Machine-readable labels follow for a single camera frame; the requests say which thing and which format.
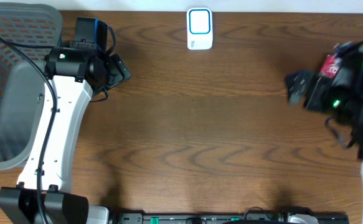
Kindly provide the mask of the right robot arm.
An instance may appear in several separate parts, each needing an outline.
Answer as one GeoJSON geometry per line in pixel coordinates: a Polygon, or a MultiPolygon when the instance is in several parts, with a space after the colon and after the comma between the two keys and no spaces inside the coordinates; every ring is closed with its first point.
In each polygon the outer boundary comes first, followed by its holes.
{"type": "Polygon", "coordinates": [[[336,61],[332,77],[309,70],[287,75],[288,102],[303,101],[306,110],[328,114],[327,123],[334,120],[351,128],[350,141],[343,140],[334,128],[329,130],[343,148],[358,146],[363,183],[363,48],[346,47],[336,54],[336,61]]]}

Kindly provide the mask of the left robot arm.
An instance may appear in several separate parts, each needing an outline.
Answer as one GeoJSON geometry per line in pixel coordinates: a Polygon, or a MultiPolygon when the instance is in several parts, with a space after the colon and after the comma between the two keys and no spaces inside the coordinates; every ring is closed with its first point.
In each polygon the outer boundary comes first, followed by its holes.
{"type": "Polygon", "coordinates": [[[118,54],[53,48],[31,153],[15,187],[0,189],[0,209],[13,223],[111,223],[106,207],[72,193],[72,165],[83,114],[92,97],[131,76],[118,54]]]}

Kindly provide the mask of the red purple pad package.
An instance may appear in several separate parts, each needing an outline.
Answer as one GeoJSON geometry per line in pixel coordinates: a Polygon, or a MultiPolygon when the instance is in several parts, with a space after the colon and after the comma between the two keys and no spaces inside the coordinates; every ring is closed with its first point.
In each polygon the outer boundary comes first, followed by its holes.
{"type": "Polygon", "coordinates": [[[319,74],[328,78],[335,78],[340,67],[342,59],[335,55],[327,55],[319,71],[319,74]]]}

